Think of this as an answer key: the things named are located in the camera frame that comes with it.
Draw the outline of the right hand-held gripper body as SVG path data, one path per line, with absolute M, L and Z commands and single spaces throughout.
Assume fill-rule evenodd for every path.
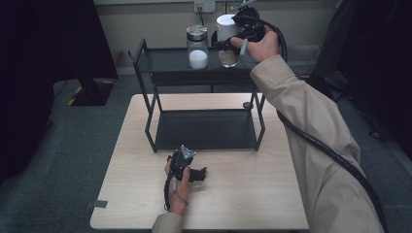
M 260 21 L 258 11 L 251 6 L 256 1 L 243 0 L 240 5 L 233 7 L 238 13 L 231 18 L 238 27 L 236 36 L 250 42 L 259 42 L 265 34 L 264 23 Z

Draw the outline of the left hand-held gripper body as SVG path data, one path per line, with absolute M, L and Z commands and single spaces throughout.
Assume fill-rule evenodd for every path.
M 178 150 L 175 150 L 173 155 L 170 157 L 171 163 L 168 179 L 176 178 L 180 181 L 183 177 L 186 167 L 191 164 L 195 156 L 196 152 L 194 150 L 188 149 L 184 145 L 181 145 Z

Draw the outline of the clear jar with white lid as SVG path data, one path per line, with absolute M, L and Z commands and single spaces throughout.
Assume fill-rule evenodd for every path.
M 239 27 L 232 18 L 233 14 L 217 18 L 217 41 L 219 43 L 238 34 Z M 218 56 L 223 67 L 234 67 L 239 60 L 239 55 L 233 49 L 218 49 Z

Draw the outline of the glass jar with silver lid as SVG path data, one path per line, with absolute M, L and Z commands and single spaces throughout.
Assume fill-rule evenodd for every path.
M 189 66 L 192 69 L 204 69 L 208 66 L 208 34 L 203 25 L 191 25 L 187 28 L 187 49 Z

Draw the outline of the black metal two-tier rack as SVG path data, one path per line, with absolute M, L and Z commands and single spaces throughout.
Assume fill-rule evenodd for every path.
M 218 52 L 209 50 L 208 67 L 189 67 L 187 50 L 150 49 L 145 40 L 131 56 L 138 83 L 148 111 L 146 136 L 153 151 L 174 150 L 185 145 L 196 150 L 258 150 L 265 133 L 262 109 L 265 98 L 250 78 L 249 65 L 224 68 Z M 186 109 L 166 110 L 161 87 L 209 85 L 246 85 L 250 88 L 254 107 L 202 110 L 195 103 Z

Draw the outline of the person's left hand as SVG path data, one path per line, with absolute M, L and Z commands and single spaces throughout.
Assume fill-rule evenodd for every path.
M 181 180 L 173 177 L 169 182 L 166 204 L 170 213 L 183 216 L 189 204 L 190 167 L 186 167 Z

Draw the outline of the person's right hand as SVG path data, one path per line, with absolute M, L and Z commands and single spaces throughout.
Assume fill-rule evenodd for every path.
M 279 53 L 278 35 L 265 27 L 264 37 L 259 42 L 244 43 L 243 39 L 232 37 L 230 43 L 238 49 L 244 48 L 254 62 L 261 62 Z

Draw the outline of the grey tape piece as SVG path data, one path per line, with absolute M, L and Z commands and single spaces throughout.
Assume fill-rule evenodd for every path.
M 93 201 L 88 201 L 86 203 L 86 207 L 89 209 L 93 208 L 106 208 L 108 205 L 107 201 L 104 200 L 93 200 Z

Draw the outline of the dark equipment with curtain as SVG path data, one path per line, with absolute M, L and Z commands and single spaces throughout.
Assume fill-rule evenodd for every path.
M 412 0 L 339 0 L 311 78 L 337 70 L 412 159 Z

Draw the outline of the black curtain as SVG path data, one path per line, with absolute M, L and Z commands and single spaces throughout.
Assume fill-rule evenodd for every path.
M 0 0 L 0 184 L 29 164 L 55 83 L 117 76 L 93 0 Z

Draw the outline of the white wall socket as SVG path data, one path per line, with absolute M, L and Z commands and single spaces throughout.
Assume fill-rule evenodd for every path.
M 216 11 L 216 0 L 193 0 L 196 13 L 214 13 Z

